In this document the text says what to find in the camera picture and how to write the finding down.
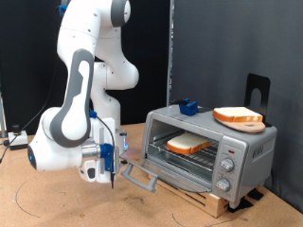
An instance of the black curtain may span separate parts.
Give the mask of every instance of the black curtain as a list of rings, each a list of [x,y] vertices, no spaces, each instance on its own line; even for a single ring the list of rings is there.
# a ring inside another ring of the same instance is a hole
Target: black curtain
[[[277,139],[266,186],[302,212],[303,1],[174,2],[171,98],[243,106],[248,74],[269,78],[266,121]]]
[[[122,28],[122,49],[139,70],[134,89],[109,91],[121,103],[121,123],[145,122],[149,111],[166,105],[170,0],[131,0],[132,15]],[[0,77],[8,131],[23,127],[43,107],[62,106],[67,70],[57,57],[61,17],[52,1],[0,2]],[[34,134],[40,115],[27,127]]]

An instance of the oven top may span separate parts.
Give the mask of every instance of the oven top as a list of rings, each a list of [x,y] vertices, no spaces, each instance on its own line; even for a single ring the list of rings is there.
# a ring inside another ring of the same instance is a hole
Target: oven top
[[[212,112],[205,112],[205,113],[196,113],[193,116],[188,116],[185,114],[180,113],[180,109],[178,105],[172,105],[165,108],[161,108],[155,111],[158,114],[163,114],[169,116],[171,118],[185,121],[189,124],[193,124],[211,131],[215,131],[224,135],[229,135],[231,137],[239,138],[240,140],[247,141],[249,143],[254,143],[259,139],[263,138],[264,136],[267,137],[268,134],[276,133],[275,127],[266,128],[265,131],[260,133],[248,133],[244,131],[236,131],[230,129],[217,121]]]

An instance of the toaster oven control panel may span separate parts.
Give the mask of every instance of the toaster oven control panel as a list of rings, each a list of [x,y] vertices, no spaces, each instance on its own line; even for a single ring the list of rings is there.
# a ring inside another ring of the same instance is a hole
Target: toaster oven control panel
[[[213,190],[227,200],[235,196],[235,189],[238,183],[241,166],[241,150],[223,145],[218,153],[219,164],[216,166]]]

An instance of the toaster oven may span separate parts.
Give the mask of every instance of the toaster oven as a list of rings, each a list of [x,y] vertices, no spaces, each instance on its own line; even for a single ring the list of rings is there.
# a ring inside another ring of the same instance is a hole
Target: toaster oven
[[[182,133],[210,141],[210,147],[195,153],[175,153],[167,142]],[[211,192],[236,208],[243,196],[270,176],[276,143],[276,128],[247,133],[227,128],[212,112],[181,114],[172,105],[148,114],[142,140],[142,160],[131,161],[121,174],[154,192],[157,179],[190,192]],[[152,175],[149,184],[131,176],[134,166]]]

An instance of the bread slice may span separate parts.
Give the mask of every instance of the bread slice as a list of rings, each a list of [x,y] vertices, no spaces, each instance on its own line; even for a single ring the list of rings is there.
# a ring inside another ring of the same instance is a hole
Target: bread slice
[[[201,148],[207,148],[210,146],[210,141],[199,136],[184,133],[176,136],[167,142],[167,148],[182,154],[190,154],[197,152]]]
[[[223,107],[215,108],[212,112],[213,116],[218,120],[227,122],[247,122],[263,120],[263,116],[248,110],[245,107]]]

